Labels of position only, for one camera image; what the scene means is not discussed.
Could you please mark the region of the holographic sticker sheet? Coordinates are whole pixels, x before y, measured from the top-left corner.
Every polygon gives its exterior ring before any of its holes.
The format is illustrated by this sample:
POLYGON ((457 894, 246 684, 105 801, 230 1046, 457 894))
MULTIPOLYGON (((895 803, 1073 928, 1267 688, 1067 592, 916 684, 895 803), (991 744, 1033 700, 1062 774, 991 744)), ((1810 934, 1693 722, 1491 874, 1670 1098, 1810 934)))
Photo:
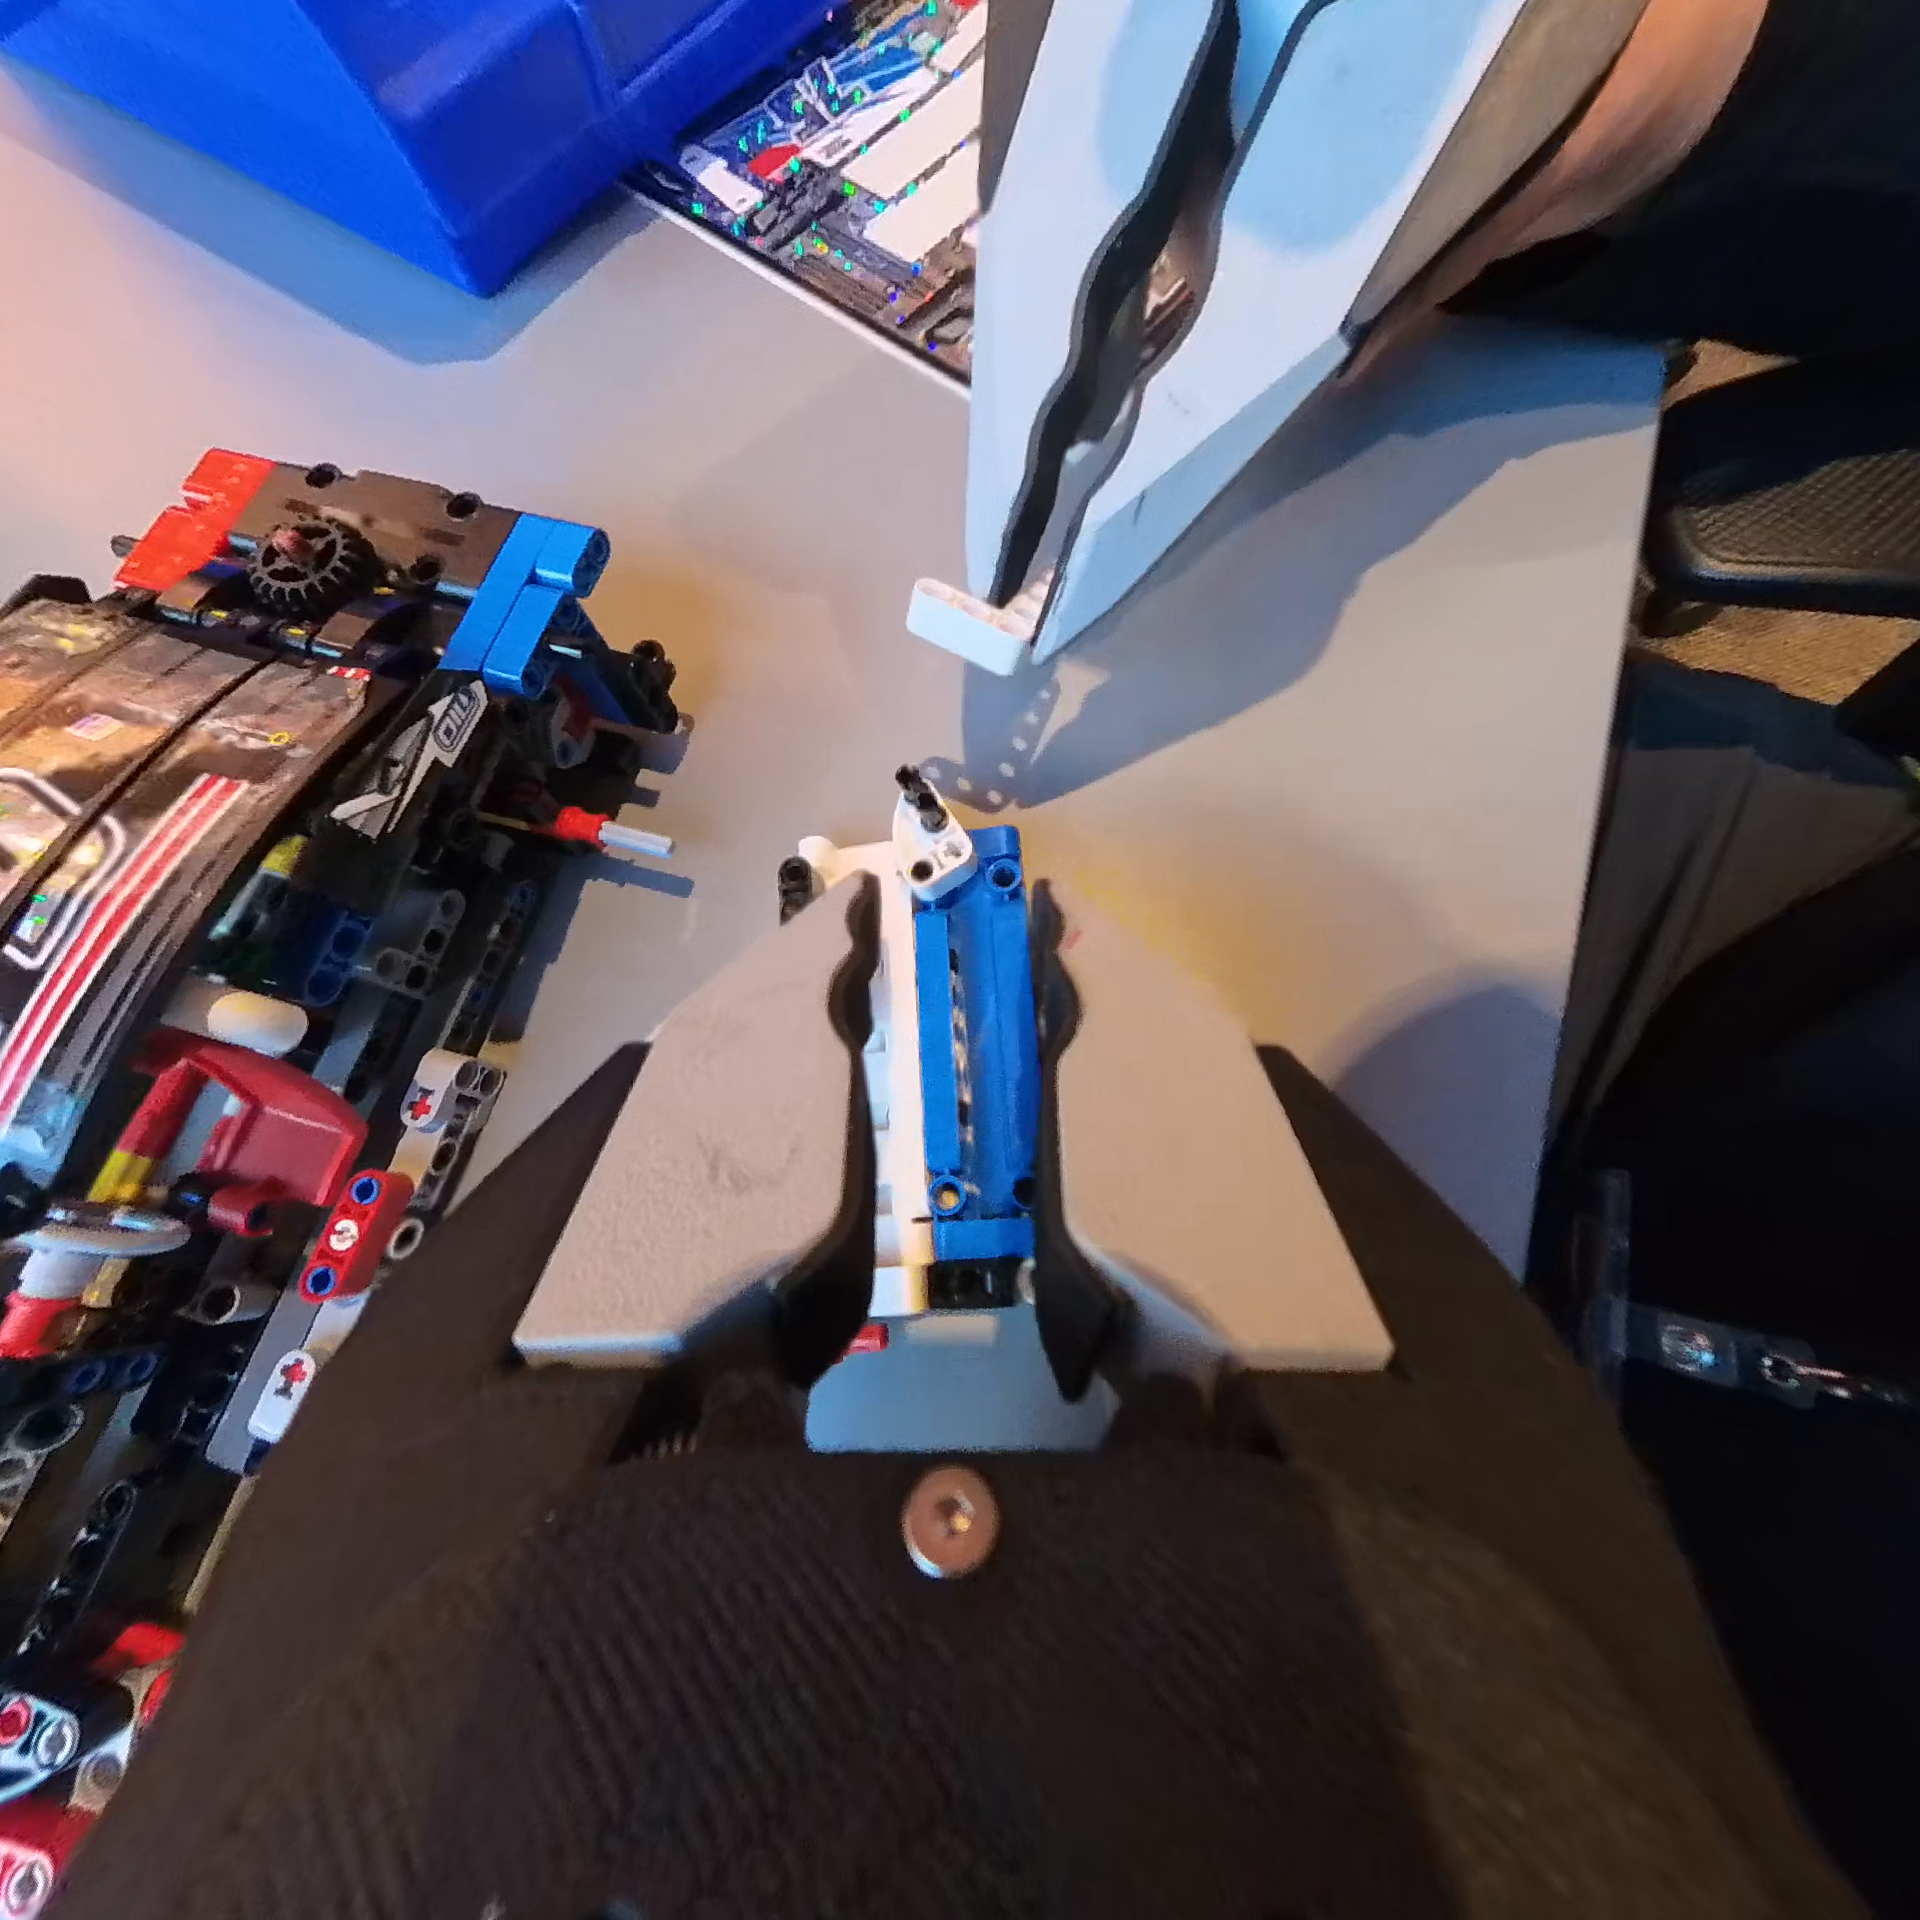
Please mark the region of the holographic sticker sheet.
POLYGON ((806 4, 631 185, 966 384, 990 4, 806 4))

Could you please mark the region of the person's black jacket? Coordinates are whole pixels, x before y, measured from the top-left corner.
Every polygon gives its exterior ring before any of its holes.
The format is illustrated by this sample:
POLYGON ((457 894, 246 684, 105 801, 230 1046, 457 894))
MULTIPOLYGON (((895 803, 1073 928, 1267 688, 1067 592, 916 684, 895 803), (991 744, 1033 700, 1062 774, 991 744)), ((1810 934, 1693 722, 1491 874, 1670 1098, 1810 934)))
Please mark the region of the person's black jacket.
POLYGON ((1643 1047, 1570 1113, 1533 1289, 1623 1417, 1764 1739, 1916 1915, 1916 1080, 1643 1047))

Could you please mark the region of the person's trousers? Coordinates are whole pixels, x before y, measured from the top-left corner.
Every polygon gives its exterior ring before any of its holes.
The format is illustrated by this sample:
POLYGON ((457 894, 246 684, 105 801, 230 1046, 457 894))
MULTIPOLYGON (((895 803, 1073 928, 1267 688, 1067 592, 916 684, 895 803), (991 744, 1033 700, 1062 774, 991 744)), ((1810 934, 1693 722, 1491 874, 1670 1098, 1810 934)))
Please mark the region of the person's trousers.
POLYGON ((1786 910, 1916 850, 1916 777, 1830 706, 1623 659, 1547 1140, 1572 1138, 1682 983, 1786 910))

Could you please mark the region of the black mesh office chair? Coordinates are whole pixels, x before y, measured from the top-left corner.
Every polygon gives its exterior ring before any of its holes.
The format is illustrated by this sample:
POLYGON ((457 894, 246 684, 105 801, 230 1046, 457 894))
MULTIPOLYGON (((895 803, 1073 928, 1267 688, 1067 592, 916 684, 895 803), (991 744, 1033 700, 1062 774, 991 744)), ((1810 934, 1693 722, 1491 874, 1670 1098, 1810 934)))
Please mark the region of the black mesh office chair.
POLYGON ((1916 353, 1803 359, 1667 407, 1642 555, 1659 606, 1916 619, 1916 353))

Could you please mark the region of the blue white brick assembly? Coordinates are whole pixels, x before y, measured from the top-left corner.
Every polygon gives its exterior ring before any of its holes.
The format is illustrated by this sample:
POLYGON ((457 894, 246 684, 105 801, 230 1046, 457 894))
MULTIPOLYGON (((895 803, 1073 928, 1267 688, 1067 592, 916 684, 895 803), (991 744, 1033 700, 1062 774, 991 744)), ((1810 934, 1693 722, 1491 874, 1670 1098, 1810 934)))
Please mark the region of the blue white brick assembly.
POLYGON ((923 1316, 1021 1303, 1036 1256, 1041 1030, 1019 832, 964 827, 927 775, 895 771, 887 839, 814 834, 778 870, 779 922, 839 881, 877 882, 865 1072, 876 1270, 852 1354, 923 1316))

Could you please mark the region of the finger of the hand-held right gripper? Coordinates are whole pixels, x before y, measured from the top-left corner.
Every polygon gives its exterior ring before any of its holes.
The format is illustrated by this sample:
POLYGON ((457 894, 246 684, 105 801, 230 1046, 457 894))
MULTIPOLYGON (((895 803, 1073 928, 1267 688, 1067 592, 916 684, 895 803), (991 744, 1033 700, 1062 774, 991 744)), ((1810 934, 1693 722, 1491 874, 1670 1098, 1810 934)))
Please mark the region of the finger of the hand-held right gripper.
POLYGON ((1223 2, 1052 4, 982 204, 966 585, 1011 602, 1067 543, 1146 384, 1147 288, 1218 161, 1223 2))
POLYGON ((1341 367, 1363 283, 1519 15, 1519 2, 1302 12, 1237 147, 1206 290, 1143 382, 1053 566, 1038 664, 1140 585, 1341 367))

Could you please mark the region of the white angled brick beam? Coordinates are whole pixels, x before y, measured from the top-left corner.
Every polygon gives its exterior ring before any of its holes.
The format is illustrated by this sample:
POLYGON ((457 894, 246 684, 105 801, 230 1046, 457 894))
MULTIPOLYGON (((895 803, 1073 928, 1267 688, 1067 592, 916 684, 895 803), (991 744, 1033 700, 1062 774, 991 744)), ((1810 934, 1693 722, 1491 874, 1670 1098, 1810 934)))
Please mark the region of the white angled brick beam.
POLYGON ((997 678, 1012 678, 1033 657, 1033 641, 1052 591, 1052 569, 1006 606, 933 579, 914 582, 905 628, 997 678))

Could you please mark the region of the brick race car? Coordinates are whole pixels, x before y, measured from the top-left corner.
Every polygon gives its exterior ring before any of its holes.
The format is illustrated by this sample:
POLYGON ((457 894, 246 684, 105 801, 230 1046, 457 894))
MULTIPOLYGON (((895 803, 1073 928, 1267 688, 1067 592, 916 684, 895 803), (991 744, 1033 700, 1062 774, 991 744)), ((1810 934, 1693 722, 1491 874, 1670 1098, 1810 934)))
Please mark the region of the brick race car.
POLYGON ((229 1523, 449 1208, 572 858, 682 731, 607 535, 211 449, 2 631, 2 1908, 41 1915, 229 1523))

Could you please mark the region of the blue plastic bin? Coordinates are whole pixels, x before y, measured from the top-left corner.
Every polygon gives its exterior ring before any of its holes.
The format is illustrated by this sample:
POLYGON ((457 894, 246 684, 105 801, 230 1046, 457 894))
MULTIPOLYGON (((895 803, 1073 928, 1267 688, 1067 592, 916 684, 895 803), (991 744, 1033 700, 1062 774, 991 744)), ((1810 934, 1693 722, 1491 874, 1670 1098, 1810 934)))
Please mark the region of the blue plastic bin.
POLYGON ((494 295, 827 2, 4 2, 4 54, 494 295))

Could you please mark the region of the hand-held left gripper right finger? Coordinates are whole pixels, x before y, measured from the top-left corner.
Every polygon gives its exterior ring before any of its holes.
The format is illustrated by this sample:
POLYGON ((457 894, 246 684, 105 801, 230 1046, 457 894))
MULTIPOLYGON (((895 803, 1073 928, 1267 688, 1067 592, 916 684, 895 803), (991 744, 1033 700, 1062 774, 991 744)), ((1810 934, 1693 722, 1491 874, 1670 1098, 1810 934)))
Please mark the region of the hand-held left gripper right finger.
POLYGON ((1062 1398, 1381 1375, 1395 1340, 1233 1009, 1050 881, 1028 928, 1033 1297, 1062 1398))

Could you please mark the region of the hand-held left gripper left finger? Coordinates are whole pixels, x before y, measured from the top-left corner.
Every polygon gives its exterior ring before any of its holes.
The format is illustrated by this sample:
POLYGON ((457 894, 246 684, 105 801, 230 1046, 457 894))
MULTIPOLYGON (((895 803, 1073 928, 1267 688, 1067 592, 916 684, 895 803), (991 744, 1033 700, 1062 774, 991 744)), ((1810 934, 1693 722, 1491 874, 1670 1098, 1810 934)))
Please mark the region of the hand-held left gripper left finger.
POLYGON ((819 1384, 876 1272, 881 882, 839 881, 659 1026, 532 1300, 532 1364, 819 1384))

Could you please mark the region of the person's right forearm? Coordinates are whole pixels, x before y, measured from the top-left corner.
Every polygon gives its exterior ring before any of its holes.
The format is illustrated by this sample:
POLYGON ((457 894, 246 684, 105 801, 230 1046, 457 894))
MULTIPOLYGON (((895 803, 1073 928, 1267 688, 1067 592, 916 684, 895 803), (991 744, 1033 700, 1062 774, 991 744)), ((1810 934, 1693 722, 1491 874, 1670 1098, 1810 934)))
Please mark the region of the person's right forearm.
POLYGON ((1914 353, 1917 4, 1646 4, 1437 286, 1458 316, 1636 343, 1914 353))

